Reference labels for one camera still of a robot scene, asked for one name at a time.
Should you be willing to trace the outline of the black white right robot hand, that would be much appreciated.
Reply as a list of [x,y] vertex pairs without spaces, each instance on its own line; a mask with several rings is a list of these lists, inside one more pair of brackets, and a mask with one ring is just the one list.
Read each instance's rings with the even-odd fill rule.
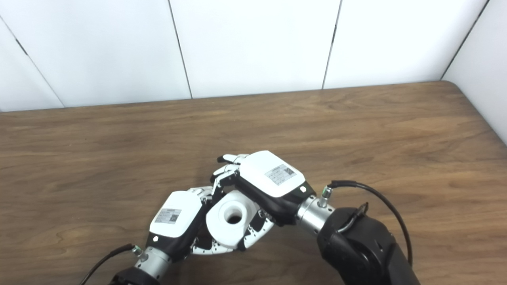
[[225,154],[218,157],[224,166],[212,177],[212,202],[224,199],[223,189],[234,186],[259,206],[234,249],[245,251],[255,244],[264,231],[273,225],[298,225],[312,235],[318,235],[334,209],[327,198],[317,198],[315,190],[304,175],[270,151],[253,154]]

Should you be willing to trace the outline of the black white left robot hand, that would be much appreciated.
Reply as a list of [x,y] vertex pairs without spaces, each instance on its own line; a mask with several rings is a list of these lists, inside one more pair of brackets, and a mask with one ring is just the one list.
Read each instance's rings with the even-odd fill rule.
[[170,265],[184,261],[191,254],[217,255],[233,249],[219,244],[211,236],[198,240],[206,229],[205,220],[211,209],[212,186],[174,191],[152,219],[145,252],[135,268],[148,274],[159,285]]

